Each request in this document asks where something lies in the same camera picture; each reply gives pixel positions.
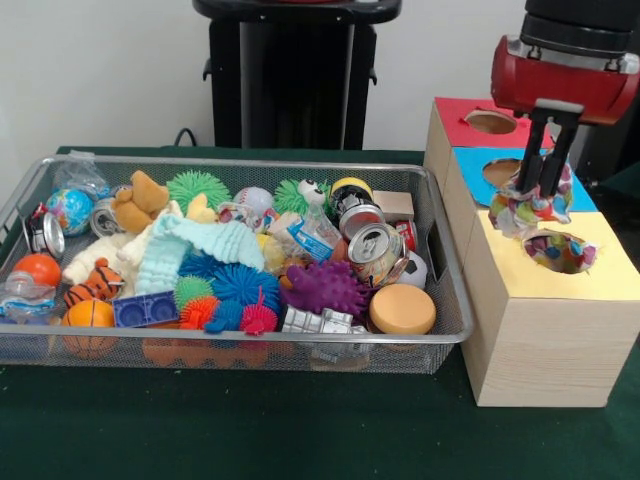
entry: black cable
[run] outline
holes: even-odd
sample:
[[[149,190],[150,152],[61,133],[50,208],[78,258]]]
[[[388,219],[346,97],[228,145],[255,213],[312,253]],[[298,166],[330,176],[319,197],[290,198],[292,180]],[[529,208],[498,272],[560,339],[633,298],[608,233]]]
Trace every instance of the black cable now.
[[[182,137],[184,137],[185,133],[189,135],[189,138],[191,139],[191,145],[197,147],[198,142],[196,141],[196,136],[193,134],[190,128],[183,128],[178,132],[178,136],[176,136],[176,139],[173,142],[173,146],[178,147],[180,145],[180,141],[182,140]]]

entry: green spiky ball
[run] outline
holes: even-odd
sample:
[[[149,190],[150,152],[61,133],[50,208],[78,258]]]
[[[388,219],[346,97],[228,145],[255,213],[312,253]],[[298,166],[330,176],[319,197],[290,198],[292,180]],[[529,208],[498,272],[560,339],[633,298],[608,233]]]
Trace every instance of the green spiky ball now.
[[[231,193],[227,186],[218,177],[210,173],[189,170],[176,175],[173,180],[167,182],[169,197],[180,205],[182,213],[187,214],[189,203],[197,195],[204,193],[207,196],[207,206],[218,208],[222,202],[231,201]]]
[[[295,212],[299,215],[304,215],[309,209],[309,204],[305,201],[304,197],[298,193],[298,180],[282,180],[278,188],[276,188],[276,194],[273,197],[274,206],[279,213]],[[318,187],[324,192],[325,203],[324,211],[329,214],[331,209],[329,207],[329,192],[331,186],[327,182],[319,183]]]
[[[180,277],[173,290],[173,301],[178,310],[182,310],[187,303],[195,298],[210,297],[213,295],[211,284],[204,278],[189,275]]]

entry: yellow top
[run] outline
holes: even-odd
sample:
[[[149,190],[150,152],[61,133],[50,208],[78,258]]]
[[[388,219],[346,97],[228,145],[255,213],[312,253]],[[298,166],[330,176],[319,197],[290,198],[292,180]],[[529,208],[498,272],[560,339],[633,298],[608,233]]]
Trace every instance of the yellow top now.
[[[367,182],[365,182],[364,180],[360,180],[359,178],[355,178],[355,177],[344,177],[341,178],[340,180],[338,180],[337,182],[335,182],[332,186],[331,186],[331,195],[333,195],[333,193],[338,190],[339,188],[344,187],[345,185],[354,185],[356,187],[360,187],[363,190],[365,190],[369,196],[371,198],[373,198],[373,190],[371,190],[371,187],[367,184]]]
[[[570,233],[598,248],[594,265],[575,275],[553,272],[524,251],[522,241],[495,230],[487,210],[477,212],[494,261],[511,297],[640,300],[640,274],[601,213],[572,213],[572,222],[543,222],[540,229]]]

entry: black machine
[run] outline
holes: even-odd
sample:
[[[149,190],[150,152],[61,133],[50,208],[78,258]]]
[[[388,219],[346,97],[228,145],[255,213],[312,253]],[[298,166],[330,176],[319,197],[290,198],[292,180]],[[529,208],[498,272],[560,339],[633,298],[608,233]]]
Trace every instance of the black machine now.
[[[376,33],[401,0],[193,0],[211,19],[215,142],[361,149]]]
[[[401,0],[193,0],[211,18],[216,144],[360,149],[372,25],[393,20]],[[629,43],[638,0],[527,0],[520,35],[504,36],[493,63],[496,104],[532,120],[519,179],[551,195],[579,125],[613,125],[640,84]],[[547,122],[562,127],[540,154]]]

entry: white wall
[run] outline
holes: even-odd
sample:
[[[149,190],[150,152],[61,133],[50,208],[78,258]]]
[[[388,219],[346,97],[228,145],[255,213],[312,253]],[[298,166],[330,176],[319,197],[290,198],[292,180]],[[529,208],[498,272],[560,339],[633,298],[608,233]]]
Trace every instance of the white wall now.
[[[366,148],[423,149],[435,95],[487,96],[493,49],[524,0],[405,0],[380,25]],[[200,75],[208,20],[190,0],[0,1],[0,202],[59,145],[213,142]]]

